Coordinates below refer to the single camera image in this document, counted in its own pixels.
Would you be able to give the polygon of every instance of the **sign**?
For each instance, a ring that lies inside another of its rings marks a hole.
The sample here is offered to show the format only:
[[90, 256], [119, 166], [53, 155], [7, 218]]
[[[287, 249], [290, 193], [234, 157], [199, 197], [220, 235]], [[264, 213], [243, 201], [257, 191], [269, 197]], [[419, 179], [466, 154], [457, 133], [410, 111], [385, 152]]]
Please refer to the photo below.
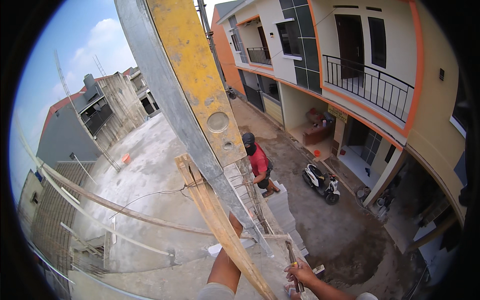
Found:
[[328, 112], [332, 114], [332, 116], [336, 117], [337, 119], [341, 120], [342, 122], [347, 122], [348, 114], [343, 110], [340, 110], [334, 106], [328, 105]]

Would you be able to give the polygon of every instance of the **motorcycle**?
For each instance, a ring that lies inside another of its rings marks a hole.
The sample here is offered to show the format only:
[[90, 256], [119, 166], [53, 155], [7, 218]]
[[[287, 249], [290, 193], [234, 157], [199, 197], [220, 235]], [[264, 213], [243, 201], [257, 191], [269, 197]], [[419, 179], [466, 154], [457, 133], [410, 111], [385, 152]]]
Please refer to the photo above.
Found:
[[227, 88], [227, 95], [230, 99], [235, 99], [237, 97], [237, 95], [235, 95], [235, 93], [233, 92], [233, 88], [231, 86]]
[[340, 192], [337, 191], [338, 181], [335, 175], [329, 173], [330, 183], [325, 189], [325, 176], [314, 165], [308, 164], [302, 173], [303, 180], [314, 188], [321, 196], [325, 197], [328, 205], [334, 205], [340, 200]]

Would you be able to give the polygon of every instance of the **water tank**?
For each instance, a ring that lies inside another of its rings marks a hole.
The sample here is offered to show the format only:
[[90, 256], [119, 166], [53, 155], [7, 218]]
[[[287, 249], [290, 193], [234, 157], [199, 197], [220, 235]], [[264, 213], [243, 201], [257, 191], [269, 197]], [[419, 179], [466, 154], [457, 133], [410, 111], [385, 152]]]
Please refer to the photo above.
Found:
[[95, 79], [93, 78], [92, 74], [87, 74], [84, 77], [84, 84], [87, 89], [95, 84]]

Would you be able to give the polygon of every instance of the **black shorts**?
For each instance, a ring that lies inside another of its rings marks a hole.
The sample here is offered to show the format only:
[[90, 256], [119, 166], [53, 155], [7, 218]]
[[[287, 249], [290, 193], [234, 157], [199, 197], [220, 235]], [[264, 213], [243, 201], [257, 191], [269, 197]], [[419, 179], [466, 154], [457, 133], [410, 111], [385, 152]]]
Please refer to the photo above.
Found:
[[273, 164], [268, 161], [268, 166], [267, 166], [267, 174], [265, 175], [265, 179], [262, 180], [261, 182], [257, 183], [258, 187], [261, 189], [266, 189], [268, 186], [268, 180], [270, 179], [270, 172], [273, 169]]

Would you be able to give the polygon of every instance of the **red t-shirt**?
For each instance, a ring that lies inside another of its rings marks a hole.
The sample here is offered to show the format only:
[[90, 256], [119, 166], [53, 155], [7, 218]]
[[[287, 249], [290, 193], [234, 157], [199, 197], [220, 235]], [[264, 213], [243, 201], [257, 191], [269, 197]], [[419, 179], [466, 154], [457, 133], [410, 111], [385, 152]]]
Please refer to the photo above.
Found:
[[265, 155], [265, 152], [263, 149], [255, 142], [255, 145], [257, 146], [257, 150], [252, 156], [248, 156], [248, 159], [250, 160], [250, 164], [252, 165], [252, 172], [255, 176], [260, 175], [260, 172], [265, 172], [267, 171], [267, 166], [268, 166], [268, 158]]

